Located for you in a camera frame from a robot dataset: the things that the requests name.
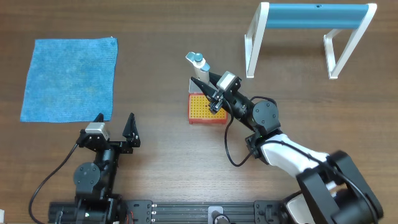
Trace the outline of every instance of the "yellow grid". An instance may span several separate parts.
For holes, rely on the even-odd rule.
[[[190,95],[189,102],[190,119],[225,119],[226,112],[221,109],[217,114],[212,114],[209,110],[209,101],[205,95]]]

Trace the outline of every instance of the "blue towel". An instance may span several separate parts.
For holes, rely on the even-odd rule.
[[[43,39],[35,41],[27,74],[22,122],[109,121],[118,41]]]

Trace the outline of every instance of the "tabletop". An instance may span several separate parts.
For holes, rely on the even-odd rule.
[[[0,208],[5,221],[32,222],[30,197],[87,125],[19,121],[34,40],[112,36],[118,38],[119,53],[107,127],[112,140],[123,140],[133,112],[141,137],[140,148],[120,157],[114,193],[156,202],[253,202],[280,200],[299,190],[294,178],[260,160],[233,167],[224,150],[225,125],[188,123],[188,80],[195,73],[185,55],[194,51],[205,56],[212,72],[240,76],[245,95],[274,98],[291,140],[316,151],[347,152],[384,208],[381,223],[398,223],[398,1],[376,3],[373,21],[337,80],[327,75],[323,35],[328,30],[266,30],[255,78],[249,80],[244,34],[258,0],[1,0]],[[345,31],[335,38],[336,54],[348,37]],[[250,134],[237,122],[230,128],[234,160],[248,153],[244,138]],[[33,208],[39,220],[47,220],[49,202],[73,201],[73,173],[93,159],[94,152],[78,148],[43,186]]]

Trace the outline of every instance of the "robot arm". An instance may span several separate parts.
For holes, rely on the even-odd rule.
[[[238,92],[241,79],[230,72],[222,77],[210,72],[209,77],[216,89],[196,78],[191,80],[209,99],[210,111],[217,113],[223,108],[252,130],[254,134],[245,139],[251,154],[297,179],[301,192],[289,197],[283,208],[290,222],[365,224],[382,218],[379,201],[345,152],[328,155],[294,143],[280,130],[273,99],[254,97],[265,99],[254,104]],[[347,189],[330,192],[343,184]]]

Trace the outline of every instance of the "white rack leg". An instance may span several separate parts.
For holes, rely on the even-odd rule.
[[[359,27],[353,31],[351,36],[349,37],[348,43],[341,54],[340,59],[337,61],[335,60],[335,53],[333,51],[333,42],[332,39],[335,35],[337,35],[341,30],[333,29],[327,35],[323,36],[323,43],[325,44],[325,53],[326,53],[326,64],[328,65],[328,74],[329,79],[336,79],[338,74],[343,69],[345,63],[347,62],[349,56],[353,53],[356,45],[358,44],[359,40],[361,39],[362,35],[365,33],[368,25],[372,21],[374,13],[377,9],[377,4],[371,3],[368,4],[369,9],[364,16],[361,24]]]
[[[246,59],[246,78],[254,78],[262,37],[266,29],[269,2],[261,2],[254,13],[249,30],[244,36],[244,51]]]

